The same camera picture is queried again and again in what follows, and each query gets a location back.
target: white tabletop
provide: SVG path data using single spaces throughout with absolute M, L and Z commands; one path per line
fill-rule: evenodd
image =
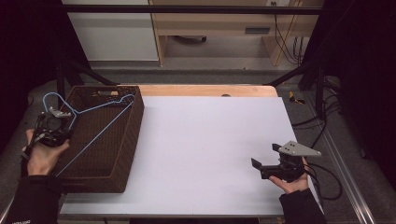
M 144 97 L 122 194 L 68 194 L 62 215 L 263 217 L 283 193 L 251 166 L 279 164 L 272 144 L 296 140 L 278 97 Z

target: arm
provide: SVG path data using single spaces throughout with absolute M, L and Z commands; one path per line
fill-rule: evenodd
M 293 182 L 287 183 L 281 179 L 270 176 L 275 185 L 285 191 L 279 200 L 283 207 L 283 213 L 287 224 L 294 223 L 327 223 L 315 198 L 308 187 L 308 175 L 303 174 Z
M 30 142 L 33 130 L 26 134 Z M 58 178 L 50 172 L 67 148 L 68 140 L 59 147 L 35 143 L 27 164 L 28 176 L 21 178 L 6 223 L 57 223 L 62 188 Z

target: gray floor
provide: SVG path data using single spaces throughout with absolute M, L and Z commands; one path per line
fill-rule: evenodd
M 208 37 L 205 43 L 196 40 L 171 38 L 167 49 L 165 65 L 159 67 L 153 63 L 113 63 L 112 69 L 103 67 L 102 63 L 93 63 L 96 71 L 111 80 L 121 83 L 196 83 L 196 84 L 256 84 L 267 83 L 285 74 L 295 67 L 286 60 L 279 67 L 269 64 L 268 55 L 259 38 L 227 38 Z M 84 77 L 85 81 L 94 84 L 95 81 Z M 309 105 L 300 105 L 289 101 L 289 90 L 298 77 L 281 85 L 277 93 L 284 99 L 285 107 L 290 116 L 290 122 L 296 123 L 312 118 L 314 115 Z M 18 184 L 20 150 L 26 145 L 24 131 L 32 128 L 36 115 L 42 110 L 40 102 L 43 95 L 56 91 L 55 83 L 49 82 L 31 92 L 30 99 L 35 99 L 25 113 L 20 126 L 14 133 L 7 148 L 0 155 L 0 210 L 3 211 L 11 199 Z M 297 99 L 305 99 L 311 91 L 294 91 Z M 329 99 L 329 104 L 336 98 Z M 396 193 L 382 175 L 375 161 L 361 158 L 360 146 L 347 124 L 346 118 L 338 110 L 328 116 L 327 130 L 339 149 L 346 166 L 359 190 L 367 202 L 376 223 L 396 223 Z M 295 130 L 297 140 L 310 146 L 318 136 L 319 127 Z M 323 157 L 310 161 L 334 171 L 329 158 L 329 149 L 321 138 L 316 150 Z M 336 182 L 325 173 L 317 170 L 324 196 L 336 194 Z M 344 193 L 337 201 L 325 201 L 324 212 L 329 223 L 360 223 L 354 207 Z M 274 218 L 264 218 L 262 223 L 276 223 Z

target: brown basket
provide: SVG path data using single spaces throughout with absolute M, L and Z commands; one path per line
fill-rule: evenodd
M 122 103 L 100 107 L 78 115 L 72 127 L 70 148 L 54 169 L 57 175 L 87 146 L 125 107 L 126 109 L 87 149 L 60 175 L 64 192 L 116 192 L 125 191 L 131 171 L 134 151 L 139 137 L 144 104 L 137 86 L 74 87 L 66 102 L 77 111 L 90 109 L 108 102 Z M 64 112 L 70 111 L 62 106 Z

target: cabinet door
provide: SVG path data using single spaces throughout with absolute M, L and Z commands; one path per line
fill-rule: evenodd
M 80 5 L 147 5 L 147 0 L 63 0 Z M 158 61 L 150 14 L 69 13 L 89 61 Z

